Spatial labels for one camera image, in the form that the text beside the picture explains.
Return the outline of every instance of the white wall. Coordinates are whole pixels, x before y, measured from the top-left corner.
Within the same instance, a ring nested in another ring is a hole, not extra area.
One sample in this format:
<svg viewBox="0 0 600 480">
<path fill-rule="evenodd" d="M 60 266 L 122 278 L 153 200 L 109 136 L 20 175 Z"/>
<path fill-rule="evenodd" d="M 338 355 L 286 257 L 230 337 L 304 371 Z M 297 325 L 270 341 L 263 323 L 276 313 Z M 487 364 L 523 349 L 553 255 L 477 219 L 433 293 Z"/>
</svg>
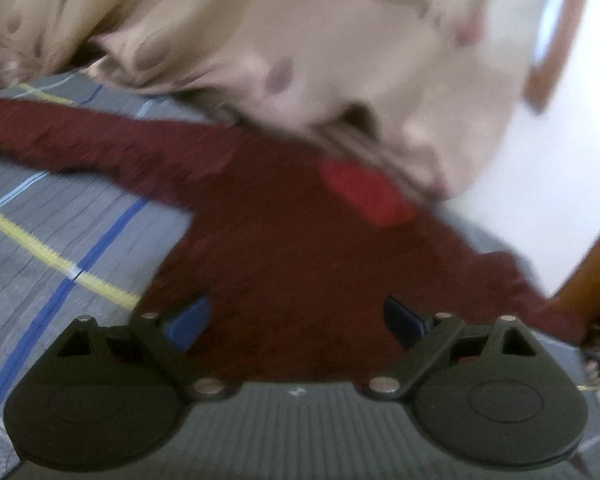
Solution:
<svg viewBox="0 0 600 480">
<path fill-rule="evenodd" d="M 554 294 L 600 234 L 600 0 L 547 112 L 516 109 L 496 159 L 448 203 L 529 257 Z"/>
</svg>

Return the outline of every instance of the black circular disc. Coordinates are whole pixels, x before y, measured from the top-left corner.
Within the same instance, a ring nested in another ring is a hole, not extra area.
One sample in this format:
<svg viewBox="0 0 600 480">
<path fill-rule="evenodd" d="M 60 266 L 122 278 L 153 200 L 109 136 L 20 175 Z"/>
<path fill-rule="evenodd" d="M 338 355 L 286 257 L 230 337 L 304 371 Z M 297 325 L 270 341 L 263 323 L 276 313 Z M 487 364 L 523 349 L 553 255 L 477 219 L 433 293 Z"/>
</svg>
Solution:
<svg viewBox="0 0 600 480">
<path fill-rule="evenodd" d="M 60 374 L 55 383 L 17 386 L 4 410 L 16 451 L 46 467 L 96 471 L 136 460 L 167 439 L 184 412 L 176 390 L 146 368 L 109 366 L 96 378 Z"/>
<path fill-rule="evenodd" d="M 448 452 L 485 465 L 550 465 L 578 445 L 587 405 L 573 383 L 543 374 L 522 356 L 462 364 L 417 390 L 413 413 Z"/>
</svg>

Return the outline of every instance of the silver bolt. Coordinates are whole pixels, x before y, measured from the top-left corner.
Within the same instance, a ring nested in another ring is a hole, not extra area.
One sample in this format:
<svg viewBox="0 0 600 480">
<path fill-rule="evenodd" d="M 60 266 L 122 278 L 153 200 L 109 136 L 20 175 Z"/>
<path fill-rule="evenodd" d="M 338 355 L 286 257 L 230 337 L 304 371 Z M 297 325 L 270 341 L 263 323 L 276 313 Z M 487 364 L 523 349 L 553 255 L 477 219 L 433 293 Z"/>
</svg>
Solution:
<svg viewBox="0 0 600 480">
<path fill-rule="evenodd" d="M 376 394 L 394 394 L 400 389 L 400 383 L 393 377 L 376 377 L 369 381 L 369 389 Z"/>
<path fill-rule="evenodd" d="M 198 379 L 193 383 L 193 391 L 204 396 L 214 396 L 224 390 L 224 383 L 220 379 Z"/>
</svg>

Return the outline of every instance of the beige blanket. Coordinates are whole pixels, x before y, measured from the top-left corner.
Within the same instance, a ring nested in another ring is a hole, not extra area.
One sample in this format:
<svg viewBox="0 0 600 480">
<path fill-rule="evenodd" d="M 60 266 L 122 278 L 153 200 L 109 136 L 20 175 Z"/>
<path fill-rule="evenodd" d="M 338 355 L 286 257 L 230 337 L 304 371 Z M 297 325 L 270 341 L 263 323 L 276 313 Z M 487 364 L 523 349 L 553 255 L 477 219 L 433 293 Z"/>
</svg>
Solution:
<svg viewBox="0 0 600 480">
<path fill-rule="evenodd" d="M 212 91 L 265 127 L 443 199 L 490 160 L 544 0 L 0 0 L 0 88 L 87 60 L 154 94 Z"/>
</svg>

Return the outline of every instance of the maroon garment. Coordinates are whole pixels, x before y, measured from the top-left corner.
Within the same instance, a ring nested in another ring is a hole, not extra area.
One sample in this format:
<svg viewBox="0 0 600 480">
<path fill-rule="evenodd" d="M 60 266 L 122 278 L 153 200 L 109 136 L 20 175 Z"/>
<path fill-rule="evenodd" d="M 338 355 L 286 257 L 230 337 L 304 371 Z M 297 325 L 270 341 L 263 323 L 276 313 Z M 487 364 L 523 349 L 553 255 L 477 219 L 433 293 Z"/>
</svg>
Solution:
<svg viewBox="0 0 600 480">
<path fill-rule="evenodd" d="M 382 323 L 388 294 L 467 322 L 515 314 L 571 342 L 584 333 L 513 257 L 476 255 L 376 172 L 289 140 L 0 100 L 0 153 L 97 171 L 195 212 L 138 311 L 208 294 L 212 322 L 191 354 L 229 380 L 364 380 L 387 368 L 402 353 Z"/>
</svg>

